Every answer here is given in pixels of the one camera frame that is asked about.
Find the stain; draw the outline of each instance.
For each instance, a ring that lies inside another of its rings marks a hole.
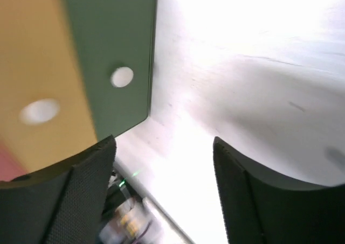
[[[296,109],[298,109],[298,110],[300,110],[300,111],[302,111],[302,112],[305,112],[305,111],[306,111],[306,109],[305,109],[304,107],[301,107],[300,105],[297,105],[296,103],[293,103],[293,102],[291,102],[291,101],[289,101],[288,103],[289,103],[289,105],[290,105],[291,107],[294,107],[294,108],[296,108]]]
[[[345,173],[345,154],[336,147],[326,147],[326,158]]]

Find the black object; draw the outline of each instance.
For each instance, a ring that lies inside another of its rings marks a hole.
[[[0,243],[94,243],[116,153],[109,136],[12,182],[0,182]]]
[[[345,243],[345,185],[290,178],[218,137],[213,161],[230,244]]]

